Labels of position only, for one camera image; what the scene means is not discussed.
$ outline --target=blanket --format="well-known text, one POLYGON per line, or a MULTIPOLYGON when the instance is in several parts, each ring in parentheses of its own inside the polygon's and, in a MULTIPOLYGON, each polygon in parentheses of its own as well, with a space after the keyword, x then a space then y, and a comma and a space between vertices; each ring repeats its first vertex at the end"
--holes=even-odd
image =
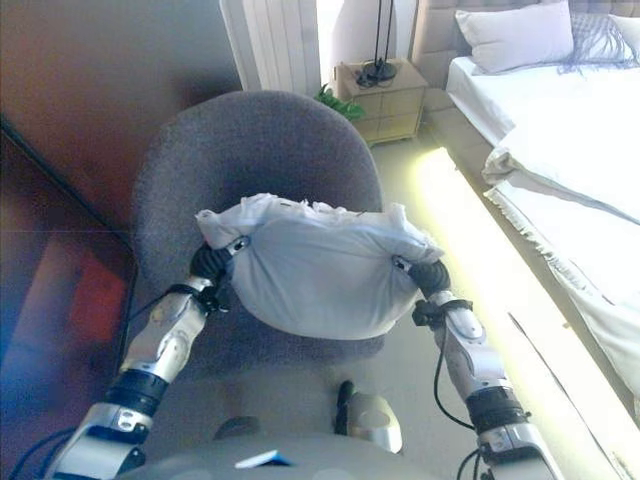
POLYGON ((540 105, 493 150, 485 195, 536 244, 640 397, 640 93, 540 105))

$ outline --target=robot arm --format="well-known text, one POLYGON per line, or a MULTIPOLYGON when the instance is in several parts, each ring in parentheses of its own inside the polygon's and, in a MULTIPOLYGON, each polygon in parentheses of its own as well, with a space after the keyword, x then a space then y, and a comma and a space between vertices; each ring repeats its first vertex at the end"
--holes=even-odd
POLYGON ((153 415, 186 365, 208 314, 223 310, 216 297, 219 281, 228 260, 246 244, 240 238, 226 249, 198 250, 191 276, 172 286, 153 309, 104 400, 89 409, 45 479, 111 479, 144 464, 139 447, 153 426, 153 415))
POLYGON ((478 448, 501 479, 562 480, 535 425, 518 402, 498 353, 487 342, 471 304, 450 291, 446 267, 438 261, 408 268, 427 299, 413 314, 418 326, 429 326, 447 362, 449 376, 469 411, 478 448))

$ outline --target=gray office chair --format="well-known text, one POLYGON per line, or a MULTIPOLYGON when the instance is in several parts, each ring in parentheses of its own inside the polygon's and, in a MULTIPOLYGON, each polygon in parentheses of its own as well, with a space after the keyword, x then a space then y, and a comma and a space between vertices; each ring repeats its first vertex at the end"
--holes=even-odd
MULTIPOLYGON (((184 278, 202 244, 198 211, 220 212, 263 192, 352 211, 382 208, 371 154, 341 115, 286 92, 222 95, 165 125, 137 178, 134 250, 155 293, 184 278)), ((258 364, 337 363, 371 356, 383 345, 381 337, 335 341, 275 330, 226 290, 231 311, 210 320, 187 369, 220 375, 258 364)))

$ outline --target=nightstand drawer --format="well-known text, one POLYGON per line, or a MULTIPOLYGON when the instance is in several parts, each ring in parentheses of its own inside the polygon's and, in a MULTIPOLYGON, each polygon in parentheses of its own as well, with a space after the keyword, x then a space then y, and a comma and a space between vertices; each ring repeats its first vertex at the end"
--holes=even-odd
POLYGON ((412 88, 382 95, 382 115, 418 113, 422 108, 424 88, 412 88))
POLYGON ((396 115, 380 119, 378 137, 410 137, 415 134, 419 115, 396 115))
POLYGON ((380 120, 374 118, 372 120, 357 120, 353 122, 353 126, 360 132, 365 141, 370 142, 378 137, 378 124, 380 120))
POLYGON ((380 116, 380 105, 382 104, 382 95, 362 95, 354 99, 354 103, 360 105, 365 111, 366 115, 363 119, 375 118, 380 116))

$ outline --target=white cloth bundle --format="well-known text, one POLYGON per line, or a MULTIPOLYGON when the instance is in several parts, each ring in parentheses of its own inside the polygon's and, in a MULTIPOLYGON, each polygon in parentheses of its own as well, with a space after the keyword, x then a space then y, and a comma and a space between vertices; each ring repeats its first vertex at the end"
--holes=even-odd
POLYGON ((249 237, 229 272, 244 307, 274 328, 310 337, 386 333, 418 292, 394 257, 431 263, 443 253, 397 204, 355 213, 259 194, 196 218, 213 249, 249 237))

